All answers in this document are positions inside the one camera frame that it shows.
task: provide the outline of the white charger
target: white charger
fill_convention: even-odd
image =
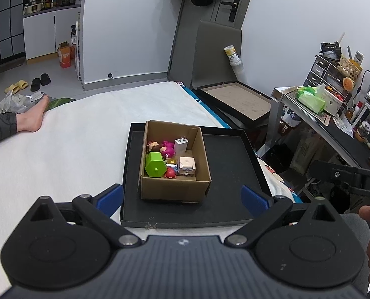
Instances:
[[[184,155],[187,147],[188,147],[188,140],[185,137],[175,140],[175,144],[174,144],[175,155],[176,156]]]

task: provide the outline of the yellow slipper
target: yellow slipper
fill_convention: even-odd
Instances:
[[[9,93],[9,91],[12,91],[12,94],[16,94],[17,92],[20,91],[20,88],[18,86],[11,85],[10,87],[7,87],[5,89],[5,93]]]
[[[24,81],[23,79],[21,79],[20,81],[18,81],[15,84],[15,86],[19,87],[22,90],[22,89],[25,89],[28,86],[28,83],[26,81]]]

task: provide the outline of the green toy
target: green toy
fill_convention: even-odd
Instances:
[[[160,152],[150,152],[146,155],[144,170],[150,177],[162,177],[167,171],[167,166]]]

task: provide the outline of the wall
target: wall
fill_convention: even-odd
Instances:
[[[248,83],[267,95],[274,87],[302,85],[320,43],[343,32],[343,53],[348,45],[353,56],[360,51],[362,67],[370,69],[370,0],[251,0],[242,31]],[[363,90],[369,82],[366,74]]]
[[[83,83],[167,72],[181,0],[82,0]]]

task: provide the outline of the white cabinet door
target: white cabinet door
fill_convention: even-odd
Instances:
[[[81,8],[69,8],[55,11],[56,51],[59,44],[67,41],[71,45],[71,26],[78,21]]]
[[[56,52],[54,11],[24,18],[23,25],[27,59]]]

